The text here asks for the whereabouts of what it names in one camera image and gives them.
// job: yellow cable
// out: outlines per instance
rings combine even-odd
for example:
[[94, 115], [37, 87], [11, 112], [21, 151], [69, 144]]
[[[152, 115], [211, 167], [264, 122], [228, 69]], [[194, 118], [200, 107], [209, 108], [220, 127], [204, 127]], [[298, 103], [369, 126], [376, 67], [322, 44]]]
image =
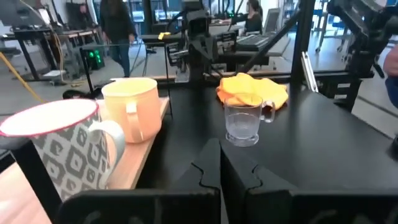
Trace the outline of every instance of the yellow cable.
[[8, 69], [17, 77], [17, 79], [22, 83], [22, 85], [27, 89], [27, 91], [29, 91], [30, 94], [32, 94], [32, 96], [34, 98], [36, 98], [36, 100], [41, 101], [42, 103], [45, 103], [45, 101], [43, 99], [41, 99], [41, 97], [38, 96], [38, 94], [36, 94], [35, 91], [33, 91], [33, 89], [25, 82], [25, 80], [18, 74], [17, 70], [11, 65], [11, 63], [7, 60], [6, 56], [4, 56], [4, 54], [2, 52], [0, 52], [0, 58], [3, 60], [3, 62], [7, 65]]

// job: mug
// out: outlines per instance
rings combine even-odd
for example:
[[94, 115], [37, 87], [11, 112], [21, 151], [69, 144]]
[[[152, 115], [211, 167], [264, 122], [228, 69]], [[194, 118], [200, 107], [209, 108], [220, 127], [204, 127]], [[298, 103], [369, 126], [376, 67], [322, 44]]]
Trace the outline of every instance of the mug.
[[[271, 117], [265, 118], [262, 109], [271, 107]], [[224, 115], [227, 133], [225, 138], [235, 146], [253, 146], [259, 140], [261, 120], [267, 123], [275, 118], [275, 103], [263, 101], [252, 93], [236, 93], [224, 101]]]
[[[116, 155], [109, 162], [105, 133]], [[8, 117], [0, 135], [27, 137], [33, 142], [60, 198], [106, 183], [125, 148], [124, 133], [114, 121], [101, 121], [97, 102], [85, 99], [42, 104]]]
[[140, 143], [162, 126], [157, 82], [151, 78], [123, 78], [102, 88], [109, 117], [123, 129], [126, 142]]

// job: orange cloth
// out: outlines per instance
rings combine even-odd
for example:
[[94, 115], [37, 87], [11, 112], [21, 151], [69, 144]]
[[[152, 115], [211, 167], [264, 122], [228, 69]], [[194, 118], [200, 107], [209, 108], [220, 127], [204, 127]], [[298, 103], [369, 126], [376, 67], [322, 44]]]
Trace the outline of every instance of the orange cloth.
[[[216, 92], [218, 98], [224, 103], [225, 99], [234, 96], [236, 93], [250, 93], [261, 96], [263, 101], [273, 101], [275, 110], [281, 108], [289, 98], [285, 85], [280, 85], [268, 78], [255, 79], [245, 73], [238, 73], [234, 77], [222, 78]], [[238, 99], [236, 104], [258, 105], [257, 102], [250, 102], [250, 99]]]

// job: white patterned mug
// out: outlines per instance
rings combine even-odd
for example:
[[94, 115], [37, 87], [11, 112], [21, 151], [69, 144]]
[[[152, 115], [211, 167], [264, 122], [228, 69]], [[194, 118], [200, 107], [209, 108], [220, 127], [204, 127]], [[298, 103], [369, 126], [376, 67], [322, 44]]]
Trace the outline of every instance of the white patterned mug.
[[[110, 162], [105, 133], [116, 148]], [[62, 200], [106, 183], [125, 148], [124, 133], [114, 121], [100, 121], [96, 101], [60, 100], [21, 111], [0, 125], [0, 135], [28, 137]]]

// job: clear glass mug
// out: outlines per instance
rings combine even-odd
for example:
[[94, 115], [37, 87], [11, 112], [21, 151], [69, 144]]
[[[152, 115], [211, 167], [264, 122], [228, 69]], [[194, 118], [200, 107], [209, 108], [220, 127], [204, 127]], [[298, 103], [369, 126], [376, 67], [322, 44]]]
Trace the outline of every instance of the clear glass mug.
[[[271, 117], [262, 115], [265, 106], [271, 107]], [[259, 140], [260, 121], [273, 122], [275, 103], [263, 101], [251, 93], [238, 93], [224, 101], [226, 139], [235, 146], [252, 146]]]

